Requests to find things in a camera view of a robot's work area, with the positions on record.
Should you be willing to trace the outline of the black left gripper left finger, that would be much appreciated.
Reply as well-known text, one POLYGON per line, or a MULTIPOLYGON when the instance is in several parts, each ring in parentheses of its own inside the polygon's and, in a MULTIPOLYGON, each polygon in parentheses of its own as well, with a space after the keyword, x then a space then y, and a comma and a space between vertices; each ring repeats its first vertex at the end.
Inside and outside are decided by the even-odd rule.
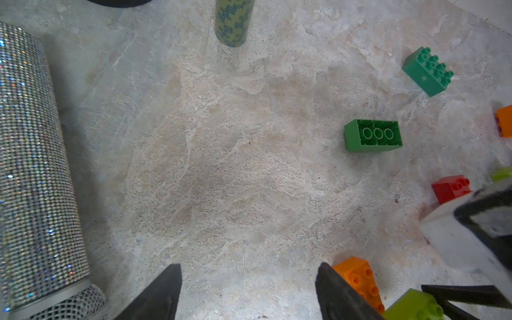
POLYGON ((174 320, 182 286, 180 264, 163 270, 116 318, 174 320))

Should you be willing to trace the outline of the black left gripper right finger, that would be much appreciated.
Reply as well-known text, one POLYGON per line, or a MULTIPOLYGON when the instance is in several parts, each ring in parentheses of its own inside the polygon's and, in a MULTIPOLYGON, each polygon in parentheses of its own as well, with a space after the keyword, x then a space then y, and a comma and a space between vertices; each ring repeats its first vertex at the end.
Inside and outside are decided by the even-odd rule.
POLYGON ((323 262, 318 269, 315 289, 323 320, 384 320, 384 318, 326 262, 323 262))

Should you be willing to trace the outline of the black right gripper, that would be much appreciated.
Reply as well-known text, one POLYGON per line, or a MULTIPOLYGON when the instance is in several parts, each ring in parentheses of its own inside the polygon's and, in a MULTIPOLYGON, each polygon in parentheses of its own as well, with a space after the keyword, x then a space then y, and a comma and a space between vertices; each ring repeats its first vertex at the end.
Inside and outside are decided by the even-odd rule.
POLYGON ((468 273, 483 274, 492 285, 422 285, 451 320, 472 320, 472 315, 448 301, 511 309, 511 272, 498 257, 462 223, 455 211, 473 200, 471 192, 440 205, 425 217, 419 228, 450 267, 468 273))

